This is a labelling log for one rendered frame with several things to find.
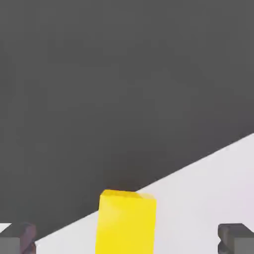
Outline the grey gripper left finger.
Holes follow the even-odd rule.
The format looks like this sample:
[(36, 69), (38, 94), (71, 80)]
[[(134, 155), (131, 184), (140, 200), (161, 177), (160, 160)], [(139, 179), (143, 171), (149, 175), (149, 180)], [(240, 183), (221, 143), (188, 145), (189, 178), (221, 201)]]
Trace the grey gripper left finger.
[(31, 223), (12, 223), (0, 233), (0, 254), (36, 254), (37, 229)]

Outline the small yellow cube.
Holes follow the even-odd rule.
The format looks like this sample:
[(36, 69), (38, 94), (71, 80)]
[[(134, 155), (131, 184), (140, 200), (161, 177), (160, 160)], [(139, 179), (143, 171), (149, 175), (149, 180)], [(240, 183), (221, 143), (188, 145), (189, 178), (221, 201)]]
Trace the small yellow cube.
[(95, 254), (153, 254), (156, 199), (132, 191), (100, 195)]

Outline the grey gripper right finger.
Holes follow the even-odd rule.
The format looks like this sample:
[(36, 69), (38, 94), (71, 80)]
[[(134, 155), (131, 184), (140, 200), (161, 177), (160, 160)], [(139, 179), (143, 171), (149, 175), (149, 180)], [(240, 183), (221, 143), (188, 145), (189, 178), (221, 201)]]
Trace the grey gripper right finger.
[(219, 224), (218, 254), (254, 254), (254, 232), (242, 223)]

